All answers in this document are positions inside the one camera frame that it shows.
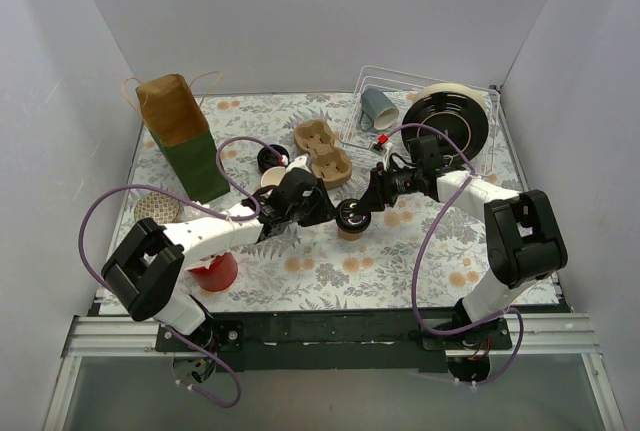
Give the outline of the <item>small patterned bowl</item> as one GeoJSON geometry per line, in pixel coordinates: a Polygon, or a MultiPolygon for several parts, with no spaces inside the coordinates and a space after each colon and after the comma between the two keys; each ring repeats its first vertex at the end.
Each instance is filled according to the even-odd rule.
{"type": "Polygon", "coordinates": [[[175,222],[181,212],[181,204],[176,199],[158,192],[149,192],[141,197],[134,206],[136,221],[150,218],[157,224],[175,222]]]}

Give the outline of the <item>black plastic cup lid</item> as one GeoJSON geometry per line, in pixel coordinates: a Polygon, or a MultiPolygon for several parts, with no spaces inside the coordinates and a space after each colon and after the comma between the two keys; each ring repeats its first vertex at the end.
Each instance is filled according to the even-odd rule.
{"type": "Polygon", "coordinates": [[[336,207],[336,224],[344,232],[356,234],[364,232],[371,224],[370,212],[357,211],[359,201],[354,198],[341,201],[336,207]]]}

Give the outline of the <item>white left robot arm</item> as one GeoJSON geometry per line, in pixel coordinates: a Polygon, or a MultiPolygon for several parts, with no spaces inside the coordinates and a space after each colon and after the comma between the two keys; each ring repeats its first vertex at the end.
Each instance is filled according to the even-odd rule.
{"type": "Polygon", "coordinates": [[[336,217],[322,180],[295,168],[280,184],[251,195],[224,212],[182,223],[136,222],[101,269],[101,276],[135,321],[154,319],[173,328],[193,351],[205,349],[213,328],[204,307],[176,289],[180,274],[207,258],[282,234],[290,225],[310,227],[336,217]]]}

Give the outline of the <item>stack of kraft paper cups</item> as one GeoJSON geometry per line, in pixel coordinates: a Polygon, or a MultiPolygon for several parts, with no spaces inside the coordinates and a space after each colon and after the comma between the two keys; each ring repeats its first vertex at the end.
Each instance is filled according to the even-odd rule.
{"type": "Polygon", "coordinates": [[[286,168],[276,166],[267,169],[261,176],[260,185],[262,187],[278,186],[286,174],[286,168]]]}

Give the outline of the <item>brown and green paper bag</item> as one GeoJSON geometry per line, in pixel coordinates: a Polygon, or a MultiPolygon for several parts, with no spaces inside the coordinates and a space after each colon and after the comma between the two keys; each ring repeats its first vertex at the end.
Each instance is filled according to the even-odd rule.
{"type": "Polygon", "coordinates": [[[122,83],[127,103],[136,111],[177,176],[188,198],[209,203],[230,192],[217,166],[217,146],[209,122],[194,97],[194,81],[172,73],[143,82],[122,83]]]}

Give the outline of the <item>floral table mat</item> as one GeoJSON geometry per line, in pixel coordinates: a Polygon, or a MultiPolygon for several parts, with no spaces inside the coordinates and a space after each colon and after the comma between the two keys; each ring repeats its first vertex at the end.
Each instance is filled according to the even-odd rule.
{"type": "MultiPolygon", "coordinates": [[[[295,151],[295,127],[312,119],[339,130],[351,95],[213,96],[204,102],[214,139],[225,144],[228,173],[247,190],[260,183],[256,156],[262,142],[295,151]]],[[[337,227],[292,226],[282,235],[234,251],[235,282],[221,292],[201,289],[183,274],[177,289],[213,312],[448,307],[471,291],[489,266],[484,225],[468,214],[443,211],[409,195],[374,216],[355,241],[337,227]]]]}

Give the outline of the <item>single kraft paper cup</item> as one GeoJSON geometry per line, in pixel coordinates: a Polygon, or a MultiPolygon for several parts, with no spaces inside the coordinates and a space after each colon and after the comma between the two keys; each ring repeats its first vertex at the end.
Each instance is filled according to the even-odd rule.
{"type": "Polygon", "coordinates": [[[358,240],[364,232],[364,228],[359,227],[338,227],[338,236],[346,241],[358,240]]]}

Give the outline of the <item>aluminium frame rail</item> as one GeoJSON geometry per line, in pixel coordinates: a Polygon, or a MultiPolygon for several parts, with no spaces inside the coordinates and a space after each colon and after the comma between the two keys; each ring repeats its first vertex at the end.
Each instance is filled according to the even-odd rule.
{"type": "Polygon", "coordinates": [[[159,325],[123,316],[75,317],[61,355],[43,430],[62,430],[84,357],[141,357],[155,351],[159,325]]]}

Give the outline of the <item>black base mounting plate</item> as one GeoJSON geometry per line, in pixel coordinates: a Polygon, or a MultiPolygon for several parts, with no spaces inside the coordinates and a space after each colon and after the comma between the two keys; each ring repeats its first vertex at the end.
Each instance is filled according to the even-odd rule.
{"type": "Polygon", "coordinates": [[[464,337],[420,330],[409,309],[216,313],[210,349],[235,371],[415,369],[445,373],[446,353],[470,354],[464,337]]]}

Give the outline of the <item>brown cardboard cup carrier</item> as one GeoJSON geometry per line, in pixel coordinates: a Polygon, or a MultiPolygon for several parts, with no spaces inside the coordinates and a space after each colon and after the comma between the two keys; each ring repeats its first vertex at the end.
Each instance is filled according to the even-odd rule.
{"type": "Polygon", "coordinates": [[[347,153],[336,145],[336,135],[323,119],[306,121],[294,130],[297,149],[308,154],[310,169],[327,189],[335,189],[350,180],[353,165],[347,153]]]}

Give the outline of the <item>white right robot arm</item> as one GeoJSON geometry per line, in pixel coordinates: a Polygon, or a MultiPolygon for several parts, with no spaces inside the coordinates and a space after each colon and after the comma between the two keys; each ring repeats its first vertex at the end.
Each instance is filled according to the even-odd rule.
{"type": "Polygon", "coordinates": [[[489,335],[488,322],[509,312],[535,282],[564,268],[564,244],[548,196],[540,190],[518,193],[484,181],[470,165],[454,167],[439,150],[437,133],[409,142],[411,161],[400,168],[379,163],[353,211],[366,216],[395,205],[402,195],[420,193],[466,212],[485,225],[489,269],[455,307],[452,325],[437,329],[425,320],[420,328],[436,336],[454,336],[464,348],[475,348],[489,335]]]}

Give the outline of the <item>black plate with cream rim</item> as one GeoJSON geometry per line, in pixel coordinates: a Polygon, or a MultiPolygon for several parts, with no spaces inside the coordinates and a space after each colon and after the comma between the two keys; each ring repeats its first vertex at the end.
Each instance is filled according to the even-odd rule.
{"type": "Polygon", "coordinates": [[[402,124],[422,124],[448,136],[473,160],[489,136],[490,95],[462,84],[444,82],[420,90],[402,124]]]}

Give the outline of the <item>grey ceramic mug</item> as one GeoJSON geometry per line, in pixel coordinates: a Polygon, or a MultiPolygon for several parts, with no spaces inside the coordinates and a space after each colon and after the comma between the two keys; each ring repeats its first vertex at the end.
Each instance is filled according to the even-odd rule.
{"type": "Polygon", "coordinates": [[[361,115],[359,128],[363,132],[384,131],[390,129],[399,117],[399,109],[376,88],[366,89],[360,96],[361,115]]]}

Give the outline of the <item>red cup with napkins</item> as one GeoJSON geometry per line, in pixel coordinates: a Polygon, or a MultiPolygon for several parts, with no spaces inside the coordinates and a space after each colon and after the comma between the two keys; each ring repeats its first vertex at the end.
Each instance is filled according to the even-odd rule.
{"type": "Polygon", "coordinates": [[[217,256],[208,266],[190,269],[188,273],[198,286],[208,292],[229,288],[238,275],[237,261],[231,253],[217,256]]]}

